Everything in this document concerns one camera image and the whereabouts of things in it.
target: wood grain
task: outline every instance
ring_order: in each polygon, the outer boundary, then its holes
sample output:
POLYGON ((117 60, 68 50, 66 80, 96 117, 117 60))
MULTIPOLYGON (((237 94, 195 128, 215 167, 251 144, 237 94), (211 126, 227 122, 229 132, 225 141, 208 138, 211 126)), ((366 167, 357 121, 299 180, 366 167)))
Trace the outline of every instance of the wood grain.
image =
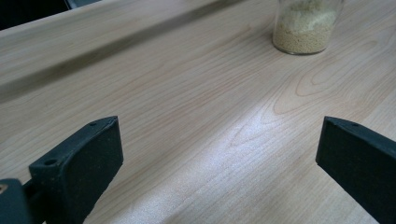
POLYGON ((396 139, 396 5, 346 1, 330 46, 271 43, 276 1, 102 1, 0 32, 0 177, 118 115, 86 223, 375 223, 315 163, 325 115, 396 139))

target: table surface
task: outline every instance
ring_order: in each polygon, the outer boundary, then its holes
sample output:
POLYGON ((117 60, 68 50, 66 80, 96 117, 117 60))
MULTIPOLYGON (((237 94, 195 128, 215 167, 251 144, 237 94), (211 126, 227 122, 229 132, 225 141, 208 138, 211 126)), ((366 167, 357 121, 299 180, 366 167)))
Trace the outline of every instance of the table surface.
POLYGON ((346 1, 312 56, 273 47, 276 7, 108 0, 1 31, 1 178, 117 115, 86 223, 375 223, 315 156, 324 116, 396 139, 396 4, 346 1))

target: glass jar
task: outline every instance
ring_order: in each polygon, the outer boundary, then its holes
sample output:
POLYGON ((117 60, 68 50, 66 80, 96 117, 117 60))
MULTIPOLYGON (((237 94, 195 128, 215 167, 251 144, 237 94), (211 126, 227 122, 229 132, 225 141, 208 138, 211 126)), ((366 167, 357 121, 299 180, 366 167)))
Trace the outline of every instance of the glass jar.
POLYGON ((274 46, 289 54, 315 54, 329 44, 344 0, 278 0, 274 46))

